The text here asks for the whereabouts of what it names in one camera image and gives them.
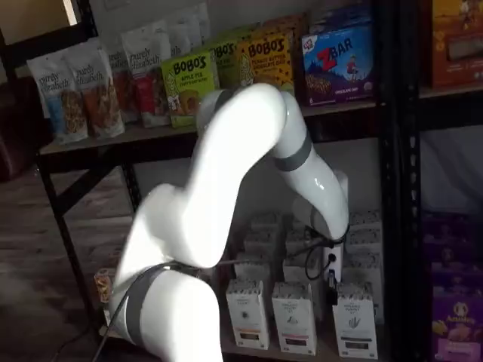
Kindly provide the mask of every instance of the wooden shelf board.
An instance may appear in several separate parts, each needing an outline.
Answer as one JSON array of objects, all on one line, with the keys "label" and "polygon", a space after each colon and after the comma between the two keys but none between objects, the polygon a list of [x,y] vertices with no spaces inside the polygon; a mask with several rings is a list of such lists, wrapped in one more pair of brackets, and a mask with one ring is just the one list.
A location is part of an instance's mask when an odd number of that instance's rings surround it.
[{"label": "wooden shelf board", "polygon": [[[374,108],[376,103],[372,100],[307,107],[302,106],[302,114],[304,117],[313,117],[317,115],[324,115],[329,113],[348,112],[356,109]],[[159,139],[164,137],[172,137],[181,134],[196,133],[196,127],[180,127],[172,128],[171,126],[161,126],[153,128],[143,128],[138,125],[128,125],[126,131],[114,138],[106,138],[103,140],[96,140],[94,138],[87,138],[74,143],[67,143],[65,145],[53,141],[49,145],[40,150],[40,155],[49,155],[53,153],[68,152],[79,149],[89,149],[102,146],[111,146],[121,143],[129,143],[143,140]]]},{"label": "wooden shelf board", "polygon": [[304,117],[313,117],[329,113],[348,112],[356,109],[375,108],[375,106],[376,103],[373,100],[359,100],[347,103],[327,104],[324,106],[301,106],[300,109]]},{"label": "wooden shelf board", "polygon": [[[315,356],[309,356],[304,354],[285,353],[280,350],[278,346],[278,335],[275,329],[275,322],[271,321],[270,325],[270,346],[267,350],[260,350],[254,348],[238,347],[235,344],[229,315],[221,314],[220,324],[220,342],[223,353],[228,354],[240,354],[259,358],[268,358],[273,360],[289,360],[293,362],[367,362],[368,360],[360,358],[342,358],[337,351],[337,340],[334,331],[330,327],[322,327],[317,332],[317,354]],[[106,332],[106,326],[100,328],[99,334],[101,336]],[[379,362],[389,362],[389,359],[385,357],[381,351],[384,348],[383,340],[380,338],[383,335],[383,329],[378,329],[378,349],[379,349]],[[121,338],[116,332],[109,332],[110,338]]]},{"label": "wooden shelf board", "polygon": [[421,87],[420,88],[420,99],[434,98],[434,97],[445,97],[453,94],[464,94],[470,92],[483,91],[483,83],[465,84],[453,87]]},{"label": "wooden shelf board", "polygon": [[171,126],[161,126],[153,128],[143,128],[141,126],[127,126],[126,132],[114,138],[106,138],[103,140],[96,140],[94,138],[87,138],[82,141],[67,143],[60,145],[57,141],[53,141],[49,145],[40,150],[41,155],[48,155],[51,153],[66,152],[76,149],[88,149],[102,146],[111,146],[120,143],[129,143],[142,140],[151,140],[155,138],[172,137],[180,134],[195,133],[196,128],[180,127],[172,128]]}]

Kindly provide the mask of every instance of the wooden floor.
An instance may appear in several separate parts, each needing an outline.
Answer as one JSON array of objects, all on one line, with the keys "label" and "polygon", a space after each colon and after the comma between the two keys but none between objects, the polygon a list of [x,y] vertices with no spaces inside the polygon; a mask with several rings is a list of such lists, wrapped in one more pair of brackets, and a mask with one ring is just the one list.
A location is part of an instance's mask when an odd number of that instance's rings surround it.
[{"label": "wooden floor", "polygon": [[[53,177],[57,192],[80,173]],[[121,174],[113,171],[66,216],[94,298],[95,272],[115,266],[131,224]],[[0,360],[51,359],[87,325],[69,260],[42,180],[34,170],[0,184]],[[84,338],[66,350],[91,356]]]}]

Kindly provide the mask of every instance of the brown leather chair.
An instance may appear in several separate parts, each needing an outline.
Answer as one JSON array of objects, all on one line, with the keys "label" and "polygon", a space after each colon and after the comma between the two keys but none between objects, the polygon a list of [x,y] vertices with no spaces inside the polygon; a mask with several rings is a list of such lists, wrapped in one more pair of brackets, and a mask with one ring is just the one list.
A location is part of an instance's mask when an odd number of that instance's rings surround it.
[{"label": "brown leather chair", "polygon": [[50,141],[50,125],[33,78],[0,84],[0,181],[28,168],[38,149]]}]

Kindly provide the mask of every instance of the electrical cord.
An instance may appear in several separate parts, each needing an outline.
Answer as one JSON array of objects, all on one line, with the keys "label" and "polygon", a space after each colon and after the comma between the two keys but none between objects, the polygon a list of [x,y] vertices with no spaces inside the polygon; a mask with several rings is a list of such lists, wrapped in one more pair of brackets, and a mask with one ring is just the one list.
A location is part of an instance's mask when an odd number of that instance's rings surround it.
[{"label": "electrical cord", "polygon": [[91,325],[89,324],[82,332],[80,332],[80,334],[78,334],[77,336],[65,341],[62,345],[60,345],[60,347],[57,349],[54,356],[52,357],[51,362],[57,362],[57,360],[60,357],[60,354],[62,353],[62,351],[64,350],[65,347],[67,347],[68,345],[71,345],[72,343],[75,343],[78,340],[80,340],[82,337],[87,335],[90,330],[91,330]]},{"label": "electrical cord", "polygon": [[[335,256],[333,254],[330,255],[330,256],[332,256],[332,258],[329,256],[327,264],[324,266],[324,268],[315,277],[310,276],[309,273],[308,273],[308,267],[307,266],[308,266],[308,263],[309,263],[310,256],[312,255],[312,253],[314,252],[314,250],[316,250],[319,247],[330,247],[330,248],[333,248],[333,247],[336,247],[337,245],[343,244],[343,242],[345,241],[346,233],[344,234],[344,236],[341,239],[339,239],[337,241],[329,241],[327,239],[325,239],[325,240],[322,239],[321,241],[317,241],[316,243],[314,243],[312,245],[309,245],[308,247],[304,247],[303,249],[298,250],[296,253],[292,253],[292,254],[287,255],[286,257],[289,258],[289,259],[291,259],[291,258],[294,258],[296,256],[302,255],[304,253],[307,253],[307,256],[306,256],[306,259],[305,259],[305,262],[304,262],[305,273],[306,273],[307,279],[309,279],[310,281],[314,281],[314,280],[319,279],[321,277],[322,273],[325,272],[325,270],[327,270],[327,268],[329,267],[329,265],[332,262],[335,262]],[[283,258],[277,258],[277,259],[223,260],[223,261],[220,261],[217,264],[217,266],[243,264],[243,263],[246,263],[246,262],[270,263],[270,262],[274,262],[274,261],[282,260],[282,259]],[[107,338],[108,338],[108,335],[109,335],[109,331],[111,330],[112,325],[114,325],[114,321],[118,317],[118,315],[119,315],[122,307],[126,303],[126,300],[128,299],[129,293],[132,290],[133,286],[139,280],[141,280],[147,272],[150,272],[153,269],[155,269],[155,270],[163,269],[163,268],[166,268],[168,266],[170,266],[170,267],[171,266],[180,266],[180,267],[184,267],[184,268],[197,269],[197,268],[194,268],[194,267],[192,267],[190,265],[184,265],[181,262],[164,262],[162,264],[154,265],[154,266],[146,269],[142,273],[140,273],[134,279],[133,283],[129,286],[128,290],[126,291],[126,293],[121,298],[121,301],[119,302],[118,307],[115,309],[114,314],[111,317],[111,322],[107,326],[106,332],[104,333],[104,336],[103,336],[102,340],[100,341],[100,344],[97,347],[96,353],[92,357],[91,362],[97,362],[97,360],[98,360],[98,358],[100,356],[100,352],[102,351],[104,345],[106,344],[106,341],[107,341]]]}]

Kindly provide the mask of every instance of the robotic arm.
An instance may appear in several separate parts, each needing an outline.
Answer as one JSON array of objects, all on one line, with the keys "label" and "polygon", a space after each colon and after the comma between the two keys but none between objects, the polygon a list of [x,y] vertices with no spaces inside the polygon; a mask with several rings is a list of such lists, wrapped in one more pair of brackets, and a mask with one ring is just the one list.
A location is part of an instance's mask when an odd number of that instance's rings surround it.
[{"label": "robotic arm", "polygon": [[[316,154],[290,94],[267,84],[252,85],[231,99],[216,92],[204,100],[198,119],[209,125],[186,188],[160,185],[137,211],[113,285],[112,313],[134,279],[154,265],[178,261],[211,268],[220,261],[240,183],[271,150],[288,184],[315,208],[309,212],[312,226],[332,240],[345,235],[346,179],[341,185]],[[340,265],[332,270],[340,280]],[[133,285],[113,323],[123,338],[163,360],[223,360],[217,298],[205,282],[184,273],[146,275]]]}]

